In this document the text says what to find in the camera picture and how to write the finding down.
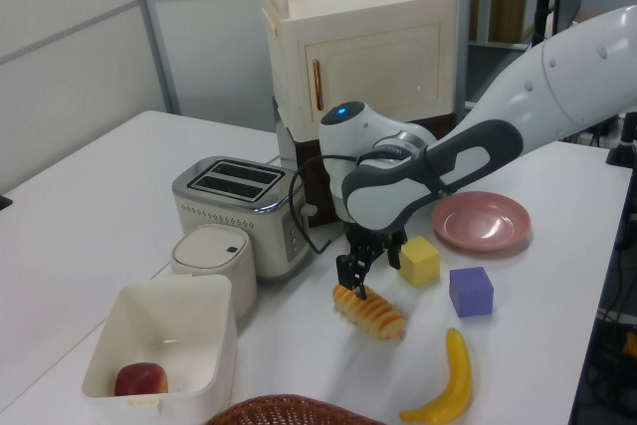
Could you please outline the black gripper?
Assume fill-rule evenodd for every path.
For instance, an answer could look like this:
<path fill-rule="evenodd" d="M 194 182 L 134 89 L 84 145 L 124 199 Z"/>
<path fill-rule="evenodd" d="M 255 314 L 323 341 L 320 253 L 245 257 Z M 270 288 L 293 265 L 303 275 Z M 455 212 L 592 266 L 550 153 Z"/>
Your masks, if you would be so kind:
<path fill-rule="evenodd" d="M 344 232 L 349 244 L 349 252 L 339 255 L 335 260 L 338 282 L 347 290 L 354 292 L 360 300 L 366 300 L 364 280 L 372 260 L 387 253 L 389 266 L 400 270 L 400 252 L 407 242 L 407 235 L 404 229 L 395 232 L 378 232 L 354 223 L 346 223 Z"/>

